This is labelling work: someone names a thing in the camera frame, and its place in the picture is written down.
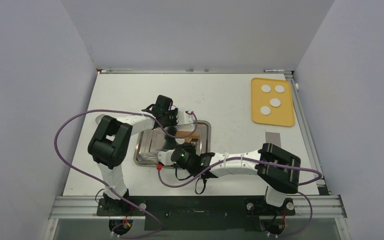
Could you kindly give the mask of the stainless steel tray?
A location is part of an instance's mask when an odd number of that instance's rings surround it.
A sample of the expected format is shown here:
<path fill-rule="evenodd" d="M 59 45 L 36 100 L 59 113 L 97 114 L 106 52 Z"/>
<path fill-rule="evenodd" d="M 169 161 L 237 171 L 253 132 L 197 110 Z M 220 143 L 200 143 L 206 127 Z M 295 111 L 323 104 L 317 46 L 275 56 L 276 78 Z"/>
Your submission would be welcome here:
<path fill-rule="evenodd" d="M 194 131 L 194 125 L 178 125 L 172 128 L 169 127 L 167 130 L 171 134 L 176 134 L 177 131 L 192 132 Z M 211 124 L 208 121 L 199 120 L 195 131 L 199 132 L 200 138 L 197 141 L 185 143 L 195 145 L 197 155 L 209 152 Z M 157 154 L 159 151 L 172 150 L 178 145 L 180 144 L 176 143 L 175 138 L 168 137 L 160 128 L 146 130 L 140 133 L 138 137 L 134 153 L 134 162 L 141 167 L 155 167 L 158 164 Z"/>

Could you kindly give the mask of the white dough piece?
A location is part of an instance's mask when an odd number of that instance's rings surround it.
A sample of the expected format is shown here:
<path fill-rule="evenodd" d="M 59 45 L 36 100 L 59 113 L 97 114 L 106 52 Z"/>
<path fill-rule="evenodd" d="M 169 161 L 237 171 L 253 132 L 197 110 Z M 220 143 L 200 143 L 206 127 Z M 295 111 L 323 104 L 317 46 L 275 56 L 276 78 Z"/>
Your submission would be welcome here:
<path fill-rule="evenodd" d="M 187 138 L 175 138 L 174 139 L 176 141 L 177 144 L 181 145 L 181 144 L 184 144 L 187 142 Z"/>

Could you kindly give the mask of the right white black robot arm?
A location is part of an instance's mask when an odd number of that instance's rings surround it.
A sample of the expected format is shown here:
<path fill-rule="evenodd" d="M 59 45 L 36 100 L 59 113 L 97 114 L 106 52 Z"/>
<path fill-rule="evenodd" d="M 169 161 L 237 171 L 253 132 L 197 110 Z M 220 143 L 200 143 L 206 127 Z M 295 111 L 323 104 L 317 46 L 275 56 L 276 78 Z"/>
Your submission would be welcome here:
<path fill-rule="evenodd" d="M 298 192 L 298 168 L 302 162 L 298 156 L 273 143 L 235 154 L 207 152 L 198 155 L 189 146 L 178 146 L 160 159 L 164 164 L 175 165 L 203 180 L 228 175 L 259 176 L 268 185 L 262 207 L 269 214 L 282 208 L 287 195 Z"/>

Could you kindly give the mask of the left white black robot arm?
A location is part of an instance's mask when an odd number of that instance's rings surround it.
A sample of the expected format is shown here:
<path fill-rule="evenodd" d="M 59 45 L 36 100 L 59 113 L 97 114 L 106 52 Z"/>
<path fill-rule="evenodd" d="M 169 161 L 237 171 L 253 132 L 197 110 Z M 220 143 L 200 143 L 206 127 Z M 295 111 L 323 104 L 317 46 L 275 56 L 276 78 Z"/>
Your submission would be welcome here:
<path fill-rule="evenodd" d="M 171 98 L 159 95 L 156 102 L 141 113 L 125 113 L 119 118 L 104 115 L 99 121 L 87 152 L 97 163 L 106 182 L 104 202 L 116 215 L 125 214 L 129 208 L 129 190 L 124 181 L 122 162 L 128 153 L 131 137 L 158 127 L 165 129 L 193 122 L 192 117 L 172 108 L 172 104 Z"/>

